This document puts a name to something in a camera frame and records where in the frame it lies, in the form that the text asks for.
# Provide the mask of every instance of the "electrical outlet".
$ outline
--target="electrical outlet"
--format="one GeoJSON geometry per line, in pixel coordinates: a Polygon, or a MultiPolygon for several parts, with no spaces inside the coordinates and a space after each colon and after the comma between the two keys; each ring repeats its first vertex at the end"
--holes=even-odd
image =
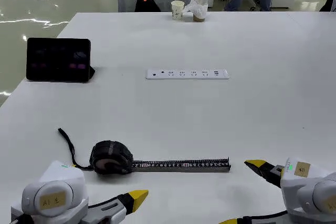
{"type": "Polygon", "coordinates": [[[208,77],[209,76],[209,70],[202,70],[202,75],[204,77],[208,77]]]}
{"type": "Polygon", "coordinates": [[[191,77],[197,77],[197,71],[196,70],[191,70],[190,75],[191,75],[191,77]]]}
{"type": "Polygon", "coordinates": [[[159,69],[147,70],[147,79],[229,79],[225,69],[159,69]]]}

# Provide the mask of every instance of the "white table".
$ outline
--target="white table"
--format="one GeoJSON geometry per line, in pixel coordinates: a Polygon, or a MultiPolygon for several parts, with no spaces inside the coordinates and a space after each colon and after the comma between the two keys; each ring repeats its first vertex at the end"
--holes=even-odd
{"type": "Polygon", "coordinates": [[[71,163],[62,127],[87,165],[93,145],[124,143],[136,159],[230,157],[228,174],[85,172],[90,203],[150,194],[124,223],[218,223],[284,210],[281,191],[244,165],[299,156],[335,170],[331,13],[77,14],[59,37],[89,38],[88,84],[23,80],[0,108],[0,219],[51,161],[71,163]],[[145,80],[148,68],[226,68],[230,80],[145,80]]]}

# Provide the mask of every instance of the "black tablet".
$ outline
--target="black tablet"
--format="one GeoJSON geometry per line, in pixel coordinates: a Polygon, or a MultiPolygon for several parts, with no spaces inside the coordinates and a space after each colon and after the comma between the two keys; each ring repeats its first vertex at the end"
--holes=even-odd
{"type": "Polygon", "coordinates": [[[88,39],[29,38],[26,77],[31,81],[87,82],[90,67],[88,39]]]}

